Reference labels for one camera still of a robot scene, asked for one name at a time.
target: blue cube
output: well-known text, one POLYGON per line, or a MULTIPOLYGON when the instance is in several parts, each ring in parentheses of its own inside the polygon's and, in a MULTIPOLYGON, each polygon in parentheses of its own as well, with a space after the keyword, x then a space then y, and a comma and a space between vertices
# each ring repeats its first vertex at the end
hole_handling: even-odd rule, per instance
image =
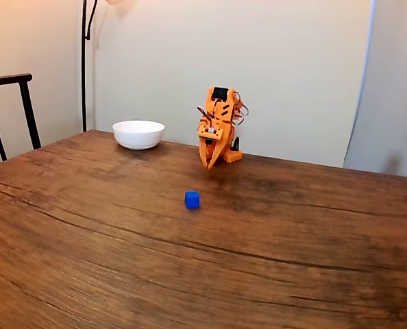
POLYGON ((185 192, 185 206, 187 209, 197 209, 199 207, 199 193, 197 191, 185 192))

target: wall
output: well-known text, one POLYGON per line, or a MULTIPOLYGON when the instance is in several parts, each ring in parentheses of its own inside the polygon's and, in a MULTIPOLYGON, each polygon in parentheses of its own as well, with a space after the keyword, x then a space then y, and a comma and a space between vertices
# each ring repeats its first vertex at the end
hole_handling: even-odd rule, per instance
MULTIPOLYGON (((0 0, 0 75, 33 75, 29 89, 43 145, 81 130, 80 8, 74 0, 0 0)), ((17 85, 0 87, 0 134, 8 157, 32 149, 17 85)))
POLYGON ((95 121, 150 119, 197 144, 210 86, 233 87, 251 114, 251 154, 342 166, 367 45, 366 0, 99 2, 95 121))
POLYGON ((407 176, 407 0, 375 5, 365 85, 345 167, 407 176))

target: wood grain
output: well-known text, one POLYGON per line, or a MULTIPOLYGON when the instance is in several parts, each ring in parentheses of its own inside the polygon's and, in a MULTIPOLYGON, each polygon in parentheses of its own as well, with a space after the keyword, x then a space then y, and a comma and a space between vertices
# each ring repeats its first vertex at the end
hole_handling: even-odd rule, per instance
POLYGON ((0 163, 2 328, 407 328, 407 178, 95 131, 29 152, 0 163))

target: chair backrest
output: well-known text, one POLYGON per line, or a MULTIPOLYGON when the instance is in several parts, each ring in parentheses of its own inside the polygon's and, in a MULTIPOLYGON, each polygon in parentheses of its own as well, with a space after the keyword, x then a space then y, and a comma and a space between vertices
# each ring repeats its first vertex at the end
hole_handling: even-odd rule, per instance
MULTIPOLYGON (((27 119, 27 126, 30 133, 30 139, 32 140, 32 145, 34 149, 40 147, 40 140, 38 134, 38 128, 36 127, 36 122, 34 120, 32 101, 30 99, 30 93, 28 91, 28 81, 31 81, 33 76, 29 73, 18 74, 18 75, 8 75, 0 77, 0 86, 6 84, 19 84, 21 90, 21 97, 23 99, 25 118, 27 119)), ((0 154, 3 161, 7 160, 5 155, 3 143, 0 137, 0 154)))

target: orange robot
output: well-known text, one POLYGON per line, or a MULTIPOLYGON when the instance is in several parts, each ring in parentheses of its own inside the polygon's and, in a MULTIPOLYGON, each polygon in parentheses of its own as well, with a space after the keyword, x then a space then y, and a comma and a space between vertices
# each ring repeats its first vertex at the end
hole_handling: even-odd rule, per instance
POLYGON ((211 169, 219 156, 228 163, 240 160, 243 153, 238 149, 238 137, 232 143, 236 131, 234 125, 240 125, 249 110, 238 92, 232 88, 211 87, 205 108, 197 107, 203 115, 197 129, 203 165, 211 169))

